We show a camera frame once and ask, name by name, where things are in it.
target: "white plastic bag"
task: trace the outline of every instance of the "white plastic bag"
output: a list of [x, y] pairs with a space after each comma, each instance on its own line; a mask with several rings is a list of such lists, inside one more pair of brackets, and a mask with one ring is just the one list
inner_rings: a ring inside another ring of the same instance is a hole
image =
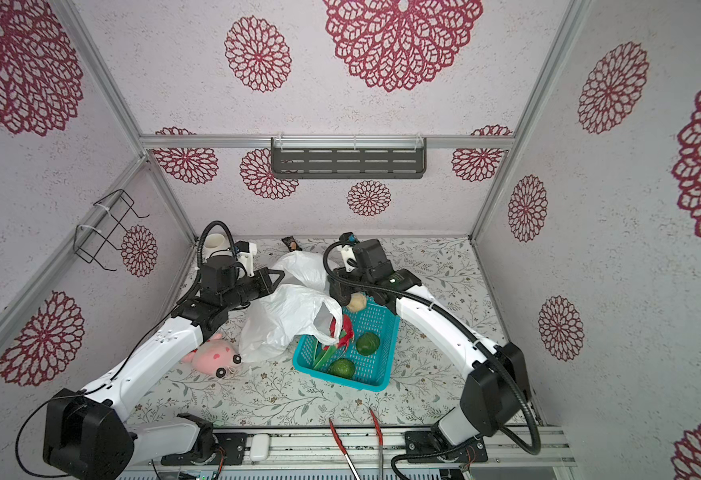
[[[330, 267], [336, 264], [330, 261]], [[262, 362], [283, 353], [297, 335], [313, 335], [324, 345], [334, 345], [340, 330], [329, 336], [332, 317], [342, 318], [340, 304], [329, 296], [321, 255], [290, 252], [272, 267], [283, 270], [284, 279], [274, 293], [252, 301], [241, 331], [242, 362]]]

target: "black mounting plate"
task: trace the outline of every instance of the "black mounting plate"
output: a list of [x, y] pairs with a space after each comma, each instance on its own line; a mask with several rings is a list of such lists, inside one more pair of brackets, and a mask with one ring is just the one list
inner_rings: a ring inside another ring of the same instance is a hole
[[[404, 437], [404, 445], [407, 447], [407, 455], [408, 454], [414, 454], [414, 455], [424, 455], [427, 453], [433, 453], [437, 452], [438, 450], [432, 445], [431, 443], [431, 438], [429, 437], [432, 436], [431, 432], [428, 432], [427, 430], [414, 430], [411, 432], [404, 432], [403, 437]], [[409, 463], [437, 463], [437, 462], [444, 462], [444, 463], [468, 463], [470, 460], [471, 462], [478, 462], [478, 463], [484, 463], [489, 459], [487, 457], [487, 450], [484, 448], [484, 438], [479, 437], [476, 441], [472, 442], [469, 444], [467, 447], [465, 447], [463, 450], [459, 452], [454, 452], [448, 456], [445, 460], [440, 460], [437, 457], [431, 457], [431, 458], [420, 458], [417, 460], [407, 460]]]
[[[218, 444], [225, 450], [225, 461], [222, 462], [222, 465], [241, 465], [244, 462], [244, 451], [247, 448], [246, 433], [220, 432], [215, 433], [214, 436], [217, 437]], [[214, 458], [210, 459], [208, 464], [218, 465], [219, 463], [220, 457], [214, 456]], [[167, 467], [194, 465], [183, 454], [164, 456], [161, 459], [161, 464]]]

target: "basket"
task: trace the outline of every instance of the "basket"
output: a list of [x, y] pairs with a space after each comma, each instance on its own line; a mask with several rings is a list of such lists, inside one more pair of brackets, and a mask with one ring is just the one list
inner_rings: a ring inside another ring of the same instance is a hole
[[[345, 385], [353, 389], [382, 392], [388, 387], [388, 382], [391, 380], [396, 338], [401, 319], [384, 306], [377, 305], [369, 297], [367, 297], [367, 308], [361, 312], [351, 313], [343, 308], [343, 313], [347, 314], [350, 321], [353, 322], [356, 338], [361, 337], [366, 332], [374, 332], [380, 337], [380, 348], [372, 355], [362, 356], [356, 351], [355, 343], [352, 343], [346, 352], [336, 351], [321, 368], [313, 370], [314, 354], [318, 341], [312, 335], [303, 335], [292, 357], [294, 369], [329, 383]], [[351, 360], [356, 366], [353, 379], [344, 379], [328, 373], [332, 362], [342, 357]]]

